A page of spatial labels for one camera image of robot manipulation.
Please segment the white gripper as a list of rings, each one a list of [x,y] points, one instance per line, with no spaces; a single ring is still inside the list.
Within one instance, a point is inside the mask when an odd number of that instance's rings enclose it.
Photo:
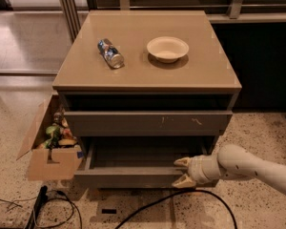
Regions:
[[[217,155],[182,157],[175,160],[174,165],[188,167],[188,174],[183,174],[172,183],[177,189],[194,188],[196,184],[206,184],[221,177]]]

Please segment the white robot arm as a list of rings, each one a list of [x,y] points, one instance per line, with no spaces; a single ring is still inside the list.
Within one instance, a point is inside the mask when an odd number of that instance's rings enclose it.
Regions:
[[[214,180],[256,178],[286,196],[286,165],[254,156],[244,148],[228,144],[209,156],[183,157],[174,165],[187,171],[173,183],[175,188],[190,188]]]

